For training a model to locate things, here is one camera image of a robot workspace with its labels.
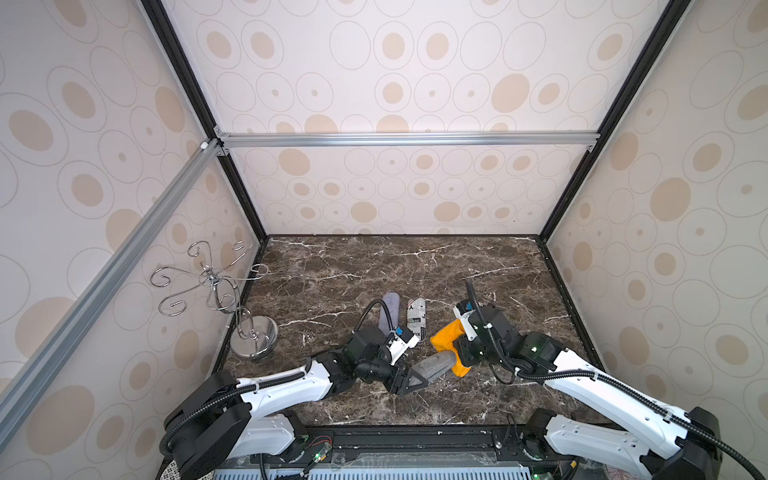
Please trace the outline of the dark grey eyeglass case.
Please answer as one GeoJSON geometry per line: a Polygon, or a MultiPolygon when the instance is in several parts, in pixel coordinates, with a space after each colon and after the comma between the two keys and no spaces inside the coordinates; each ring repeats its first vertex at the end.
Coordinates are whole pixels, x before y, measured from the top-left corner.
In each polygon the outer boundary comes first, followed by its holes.
{"type": "Polygon", "coordinates": [[[444,350],[419,361],[413,367],[413,371],[422,377],[427,384],[431,384],[451,371],[456,362],[456,354],[451,350],[444,350]]]}

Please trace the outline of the orange microfiber cloth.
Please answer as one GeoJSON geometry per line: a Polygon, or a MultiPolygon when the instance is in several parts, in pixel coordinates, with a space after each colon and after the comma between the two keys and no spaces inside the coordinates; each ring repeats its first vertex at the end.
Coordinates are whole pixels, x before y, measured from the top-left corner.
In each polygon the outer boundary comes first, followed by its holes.
{"type": "Polygon", "coordinates": [[[467,367],[462,363],[458,350],[454,346],[454,342],[464,334],[465,330],[461,321],[456,319],[430,338],[430,343],[437,352],[449,351],[454,354],[455,362],[451,371],[459,378],[465,377],[471,371],[470,367],[467,367]]]}

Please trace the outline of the lavender fabric eyeglass case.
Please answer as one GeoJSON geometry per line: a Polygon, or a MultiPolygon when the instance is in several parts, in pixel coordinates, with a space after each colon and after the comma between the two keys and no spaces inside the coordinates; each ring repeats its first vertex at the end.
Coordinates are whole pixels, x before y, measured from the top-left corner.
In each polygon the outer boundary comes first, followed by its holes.
{"type": "Polygon", "coordinates": [[[382,296],[386,307],[382,307],[379,314],[379,329],[388,335],[398,327],[400,296],[396,292],[387,292],[382,296]]]}

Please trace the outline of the newspaper print eyeglass case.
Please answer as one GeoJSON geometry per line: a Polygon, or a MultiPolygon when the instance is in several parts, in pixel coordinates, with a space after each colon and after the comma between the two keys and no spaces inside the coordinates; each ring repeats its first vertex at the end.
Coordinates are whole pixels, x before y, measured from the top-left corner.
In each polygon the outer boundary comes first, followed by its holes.
{"type": "Polygon", "coordinates": [[[426,301],[424,298],[415,298],[408,302],[406,319],[409,330],[419,340],[422,340],[426,333],[426,301]]]}

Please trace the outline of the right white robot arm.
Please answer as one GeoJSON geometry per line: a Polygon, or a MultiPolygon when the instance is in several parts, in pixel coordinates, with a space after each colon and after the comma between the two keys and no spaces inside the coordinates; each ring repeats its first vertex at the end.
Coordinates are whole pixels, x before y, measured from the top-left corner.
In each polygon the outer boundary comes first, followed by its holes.
{"type": "Polygon", "coordinates": [[[718,477],[723,454],[715,444],[719,422],[710,412],[668,405],[594,367],[546,334],[521,334],[493,305],[478,307],[464,300],[454,313],[461,333],[453,344],[462,365],[502,367],[517,378],[575,398],[616,425],[607,428],[554,413],[536,414],[530,419],[537,429],[536,443],[640,479],[718,477]]]}

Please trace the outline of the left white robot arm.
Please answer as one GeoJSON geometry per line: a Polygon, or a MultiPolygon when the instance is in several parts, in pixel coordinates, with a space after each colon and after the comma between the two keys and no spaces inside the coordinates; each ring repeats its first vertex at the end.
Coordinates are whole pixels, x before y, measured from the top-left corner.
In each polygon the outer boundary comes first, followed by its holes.
{"type": "Polygon", "coordinates": [[[292,370],[240,379],[226,370],[215,372],[166,417],[159,451],[175,461],[184,479],[202,478],[236,457],[302,451],[306,434],[289,408],[343,393],[358,381],[379,382],[391,394],[406,395],[450,370],[455,359],[450,351],[413,366],[404,363],[400,356],[414,338],[403,329],[384,335],[366,327],[292,370]]]}

